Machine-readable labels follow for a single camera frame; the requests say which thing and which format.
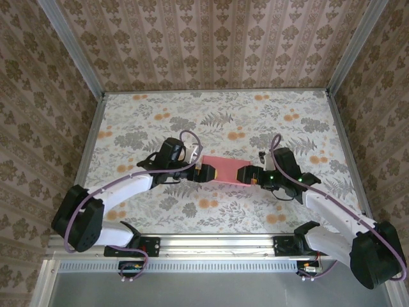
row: wall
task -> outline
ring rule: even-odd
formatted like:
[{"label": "wall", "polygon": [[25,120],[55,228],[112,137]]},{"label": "wall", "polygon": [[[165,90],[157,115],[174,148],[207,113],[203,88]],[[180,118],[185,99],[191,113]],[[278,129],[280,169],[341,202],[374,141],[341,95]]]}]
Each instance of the wall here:
[{"label": "wall", "polygon": [[0,306],[28,306],[96,101],[36,1],[0,12]]},{"label": "wall", "polygon": [[409,259],[409,1],[389,1],[336,102],[373,214]]},{"label": "wall", "polygon": [[368,0],[58,0],[105,91],[325,87]]}]

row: purple cable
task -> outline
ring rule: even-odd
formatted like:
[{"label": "purple cable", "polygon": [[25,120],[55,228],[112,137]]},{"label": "purple cable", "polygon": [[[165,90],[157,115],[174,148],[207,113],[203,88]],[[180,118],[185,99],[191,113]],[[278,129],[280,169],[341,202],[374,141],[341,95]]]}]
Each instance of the purple cable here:
[{"label": "purple cable", "polygon": [[[179,171],[184,171],[184,170],[186,170],[186,169],[188,169],[188,168],[190,168],[190,167],[192,167],[193,165],[196,164],[196,162],[197,162],[197,161],[199,160],[199,158],[200,158],[200,154],[201,154],[202,149],[203,149],[202,144],[201,144],[201,142],[200,142],[199,137],[198,137],[194,132],[189,131],[189,130],[183,130],[183,131],[180,132],[180,134],[179,134],[179,139],[180,139],[180,140],[182,140],[181,137],[183,136],[184,133],[192,134],[192,135],[196,138],[196,140],[197,140],[198,152],[197,152],[197,156],[196,156],[196,158],[194,159],[194,161],[193,161],[192,163],[190,163],[189,165],[187,165],[187,166],[185,166],[185,167],[183,167],[183,168],[178,168],[178,169],[160,169],[160,170],[151,170],[151,171],[137,171],[137,172],[135,172],[135,173],[132,173],[132,174],[126,175],[126,176],[124,176],[124,177],[121,177],[121,178],[119,178],[119,179],[116,179],[116,180],[110,182],[109,184],[106,184],[105,186],[103,186],[103,187],[97,189],[96,191],[90,193],[87,197],[85,197],[85,198],[83,199],[82,202],[80,202],[80,204],[78,205],[78,207],[75,209],[75,211],[73,212],[73,214],[72,214],[72,216],[71,216],[71,219],[70,219],[70,221],[68,222],[68,225],[67,225],[67,227],[66,227],[65,235],[64,235],[64,248],[65,248],[65,250],[66,250],[67,253],[72,254],[72,253],[75,252],[75,250],[74,250],[74,249],[70,249],[70,246],[68,245],[68,237],[69,237],[69,235],[70,235],[71,228],[72,228],[72,225],[73,225],[73,223],[74,223],[74,220],[75,220],[75,218],[77,217],[79,211],[83,208],[83,206],[87,203],[87,201],[90,200],[92,197],[94,197],[94,196],[96,196],[96,195],[98,195],[98,194],[100,194],[100,193],[102,193],[102,192],[104,192],[104,191],[106,191],[106,190],[112,188],[113,186],[117,185],[118,183],[120,183],[120,182],[122,182],[122,181],[131,179],[132,177],[135,177],[135,176],[149,175],[149,174],[157,174],[157,173],[173,173],[173,172],[179,172]],[[111,247],[112,247],[112,248],[115,248],[115,249],[119,249],[119,248],[120,248],[119,246],[111,246]],[[137,252],[142,253],[142,254],[144,253],[143,251],[141,251],[141,250],[139,250],[139,249],[138,249],[138,250],[133,250],[133,249],[121,248],[121,249],[119,249],[119,250],[137,251]],[[145,253],[144,256],[146,257],[146,263],[147,263],[147,262],[148,262],[148,255]]]},{"label": "purple cable", "polygon": [[[365,221],[362,221],[358,215],[356,215],[354,212],[352,212],[350,209],[348,209],[347,207],[343,206],[339,201],[337,201],[334,197],[332,197],[331,195],[328,195],[327,193],[315,188],[315,187],[311,187],[309,185],[303,184],[302,182],[299,182],[298,180],[295,180],[294,178],[291,178],[289,175],[286,174],[285,171],[282,170],[282,168],[278,165],[277,161],[275,160],[275,156],[274,156],[274,149],[277,148],[277,146],[279,145],[279,143],[281,142],[281,134],[276,134],[273,138],[271,147],[270,147],[270,153],[272,156],[272,159],[274,161],[274,165],[275,167],[279,170],[280,173],[282,173],[282,175],[284,177],[286,177],[288,180],[290,180],[291,182],[294,182],[295,184],[298,184],[302,187],[305,187],[308,190],[312,190],[322,196],[324,196],[326,199],[329,199],[330,201],[332,201],[334,204],[336,204],[339,208],[341,208],[344,212],[346,212],[347,214],[349,214],[354,220],[356,220],[358,223],[364,225],[370,232],[373,233],[373,235],[379,240],[381,241],[381,243],[383,245],[385,245],[387,247],[387,249],[389,249],[389,251],[394,255],[394,257],[396,258],[396,260],[399,262],[401,268],[402,268],[402,273],[401,273],[401,277],[398,278],[391,278],[390,280],[392,281],[402,281],[406,279],[406,266],[405,263],[403,262],[402,258],[400,257],[400,255],[397,253],[397,251],[379,234],[377,233],[369,224],[367,224]],[[331,268],[333,268],[333,266],[329,267],[327,269],[326,272],[314,277],[314,278],[318,278],[324,274],[326,274]]]}]

